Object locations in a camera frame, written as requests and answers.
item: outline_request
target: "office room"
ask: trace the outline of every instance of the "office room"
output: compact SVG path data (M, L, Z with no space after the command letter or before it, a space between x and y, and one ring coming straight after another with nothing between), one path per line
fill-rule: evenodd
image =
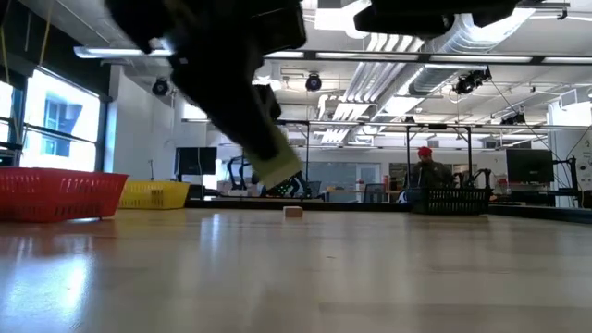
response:
M457 2L0 1L0 332L587 332L592 4Z

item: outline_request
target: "red basket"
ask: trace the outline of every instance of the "red basket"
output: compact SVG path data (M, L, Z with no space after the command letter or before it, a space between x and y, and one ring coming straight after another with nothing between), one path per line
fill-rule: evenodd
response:
M0 219L60 222L115 214L128 175L0 168Z

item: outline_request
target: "black basket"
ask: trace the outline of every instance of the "black basket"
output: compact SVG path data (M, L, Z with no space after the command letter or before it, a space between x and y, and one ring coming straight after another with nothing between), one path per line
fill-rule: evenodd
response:
M491 189L410 189L413 212L431 215L481 215L489 208Z

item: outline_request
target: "plastic basket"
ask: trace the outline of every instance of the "plastic basket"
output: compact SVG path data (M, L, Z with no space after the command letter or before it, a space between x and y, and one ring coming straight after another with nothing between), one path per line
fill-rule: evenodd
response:
M0 168L0 219L59 222L115 214L128 175Z
M491 193L491 189L411 189L407 200L418 214L481 215L487 213Z
M179 209L185 207L189 183L174 181L129 180L121 195L119 208Z

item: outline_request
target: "wooden block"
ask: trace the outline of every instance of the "wooden block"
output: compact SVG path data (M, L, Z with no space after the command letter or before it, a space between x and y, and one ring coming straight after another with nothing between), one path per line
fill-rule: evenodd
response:
M304 210L298 206L286 206L284 207L284 217L302 217Z

